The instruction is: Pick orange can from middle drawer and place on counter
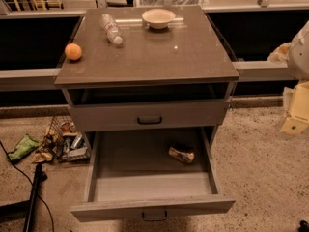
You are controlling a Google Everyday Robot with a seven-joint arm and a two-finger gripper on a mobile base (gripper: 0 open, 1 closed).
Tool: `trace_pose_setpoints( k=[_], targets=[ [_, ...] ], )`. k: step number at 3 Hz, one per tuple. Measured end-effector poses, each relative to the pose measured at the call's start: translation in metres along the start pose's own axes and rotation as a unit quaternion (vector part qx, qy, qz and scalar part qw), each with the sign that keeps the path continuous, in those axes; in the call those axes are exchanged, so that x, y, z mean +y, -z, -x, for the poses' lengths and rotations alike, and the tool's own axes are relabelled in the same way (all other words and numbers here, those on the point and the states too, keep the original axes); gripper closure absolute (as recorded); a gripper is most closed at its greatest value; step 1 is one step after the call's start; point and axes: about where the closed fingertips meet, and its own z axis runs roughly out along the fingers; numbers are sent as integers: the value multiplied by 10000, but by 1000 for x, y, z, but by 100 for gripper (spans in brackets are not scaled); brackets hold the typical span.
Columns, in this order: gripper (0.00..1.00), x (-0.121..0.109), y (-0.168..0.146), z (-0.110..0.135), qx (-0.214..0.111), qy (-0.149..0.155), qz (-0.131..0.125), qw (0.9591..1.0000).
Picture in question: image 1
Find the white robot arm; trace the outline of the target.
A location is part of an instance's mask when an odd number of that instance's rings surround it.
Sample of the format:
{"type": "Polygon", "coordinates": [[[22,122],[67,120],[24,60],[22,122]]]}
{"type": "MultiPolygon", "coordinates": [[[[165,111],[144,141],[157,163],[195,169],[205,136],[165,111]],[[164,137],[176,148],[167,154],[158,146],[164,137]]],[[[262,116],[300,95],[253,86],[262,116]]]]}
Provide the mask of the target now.
{"type": "Polygon", "coordinates": [[[272,63],[286,63],[288,73],[298,80],[281,131],[297,135],[309,127],[309,21],[289,43],[278,46],[268,57],[272,63]]]}

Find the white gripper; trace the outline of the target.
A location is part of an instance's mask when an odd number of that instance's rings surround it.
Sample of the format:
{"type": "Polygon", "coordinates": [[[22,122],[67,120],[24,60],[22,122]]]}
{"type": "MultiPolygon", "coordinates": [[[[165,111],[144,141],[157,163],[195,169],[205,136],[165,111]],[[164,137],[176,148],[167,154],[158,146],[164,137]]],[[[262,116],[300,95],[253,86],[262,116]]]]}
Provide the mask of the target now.
{"type": "Polygon", "coordinates": [[[284,88],[283,107],[287,114],[281,131],[298,135],[308,128],[309,123],[309,81],[299,81],[294,88],[284,88]]]}

